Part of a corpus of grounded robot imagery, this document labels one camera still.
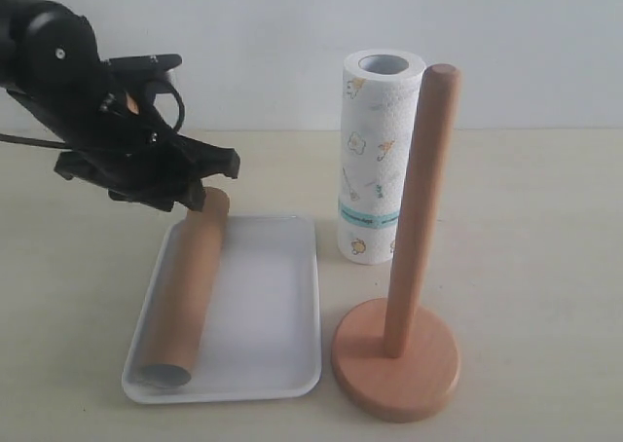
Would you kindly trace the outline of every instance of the white plastic tray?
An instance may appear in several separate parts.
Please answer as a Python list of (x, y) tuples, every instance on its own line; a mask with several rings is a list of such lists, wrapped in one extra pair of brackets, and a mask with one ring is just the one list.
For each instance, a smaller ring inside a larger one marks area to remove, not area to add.
[(317, 384), (321, 370), (320, 306), (313, 222), (299, 216), (230, 216), (221, 265), (191, 381), (157, 389), (134, 378), (134, 360), (170, 261), (165, 236), (134, 331), (122, 385), (143, 404), (289, 398)]

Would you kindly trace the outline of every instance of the wooden paper towel holder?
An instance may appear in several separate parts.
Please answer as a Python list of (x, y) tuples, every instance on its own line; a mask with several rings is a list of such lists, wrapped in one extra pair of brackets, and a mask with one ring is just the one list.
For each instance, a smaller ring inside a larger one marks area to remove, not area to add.
[(419, 298), (460, 78), (449, 64), (423, 73), (388, 297), (352, 309), (333, 340), (331, 361), (339, 385), (355, 404), (389, 422), (436, 414), (458, 383), (457, 341)]

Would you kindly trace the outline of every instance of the printed paper towel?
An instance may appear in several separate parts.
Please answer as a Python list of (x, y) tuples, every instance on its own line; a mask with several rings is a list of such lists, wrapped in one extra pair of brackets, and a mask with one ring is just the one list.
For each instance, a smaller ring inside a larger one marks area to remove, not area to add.
[(423, 60), (395, 50), (346, 58), (338, 246), (353, 262), (393, 256)]

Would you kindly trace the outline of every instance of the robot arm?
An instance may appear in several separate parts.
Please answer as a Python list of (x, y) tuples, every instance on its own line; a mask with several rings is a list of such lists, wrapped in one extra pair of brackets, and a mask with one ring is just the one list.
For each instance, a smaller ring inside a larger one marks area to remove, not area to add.
[[(66, 150), (55, 172), (108, 190), (115, 201), (201, 210), (202, 178), (237, 178), (235, 150), (179, 135), (184, 105), (168, 72), (179, 55), (101, 60), (91, 25), (45, 0), (0, 0), (0, 87), (63, 143), (0, 134), (0, 140)], [(172, 94), (171, 127), (154, 107)]]

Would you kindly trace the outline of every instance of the table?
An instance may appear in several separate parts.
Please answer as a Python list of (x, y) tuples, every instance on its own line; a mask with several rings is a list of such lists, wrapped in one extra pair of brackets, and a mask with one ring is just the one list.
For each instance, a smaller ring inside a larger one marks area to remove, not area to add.
[(623, 131), (457, 131), (422, 302), (455, 330), (458, 393), (384, 424), (337, 388), (329, 346), (389, 264), (336, 246), (336, 132), (191, 132), (237, 148), (210, 184), (232, 213), (315, 220), (324, 368), (292, 400), (130, 402), (120, 377), (166, 229), (184, 215), (114, 203), (53, 174), (56, 151), (0, 146), (0, 438), (11, 441), (526, 441), (623, 437)]

